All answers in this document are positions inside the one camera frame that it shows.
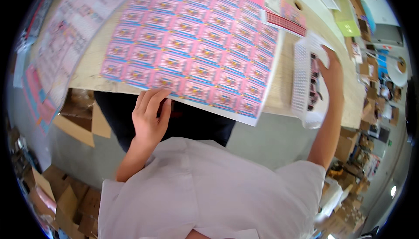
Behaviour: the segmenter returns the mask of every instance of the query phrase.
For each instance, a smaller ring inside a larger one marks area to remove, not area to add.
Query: white shirt
[[[192,229],[212,239],[300,238],[313,232],[325,174],[308,161],[271,171],[214,141],[172,137],[127,182],[103,182],[99,239],[184,239]]]

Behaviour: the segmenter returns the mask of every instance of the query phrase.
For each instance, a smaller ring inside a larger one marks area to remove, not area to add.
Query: person
[[[170,90],[141,92],[130,114],[135,136],[116,179],[102,185],[99,238],[287,239],[313,232],[344,103],[341,64],[323,48],[330,60],[328,69],[318,62],[329,93],[327,114],[307,160],[275,171],[229,153],[217,139],[222,135],[214,136],[219,142],[199,140],[205,118],[194,118],[198,139],[165,139],[171,100],[159,107]]]

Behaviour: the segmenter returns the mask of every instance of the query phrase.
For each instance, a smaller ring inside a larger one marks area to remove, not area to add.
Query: hand
[[[342,65],[340,64],[340,61],[333,50],[327,48],[326,46],[322,46],[322,48],[326,51],[329,57],[329,69],[327,69],[322,61],[318,58],[317,64],[329,92],[329,100],[343,103]]]
[[[140,93],[132,112],[135,137],[131,146],[139,146],[153,152],[166,133],[171,112],[171,100],[167,99],[162,107],[160,117],[157,110],[160,102],[171,93],[171,90],[151,89]]]

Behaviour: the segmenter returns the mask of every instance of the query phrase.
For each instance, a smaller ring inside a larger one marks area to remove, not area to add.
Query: packaging
[[[352,132],[341,128],[335,157],[345,163],[349,155],[353,152],[358,137],[359,132]]]
[[[94,104],[92,109],[80,107],[79,102],[72,100],[71,91],[72,89],[69,90],[64,106],[53,123],[68,135],[91,147],[95,147],[93,134],[110,138],[111,127],[100,107],[97,104]]]

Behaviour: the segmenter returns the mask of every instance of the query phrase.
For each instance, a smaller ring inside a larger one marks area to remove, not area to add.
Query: light
[[[394,197],[394,195],[395,195],[395,186],[393,186],[393,188],[391,189],[391,192],[390,192],[390,194],[391,194],[391,196],[393,196]]]

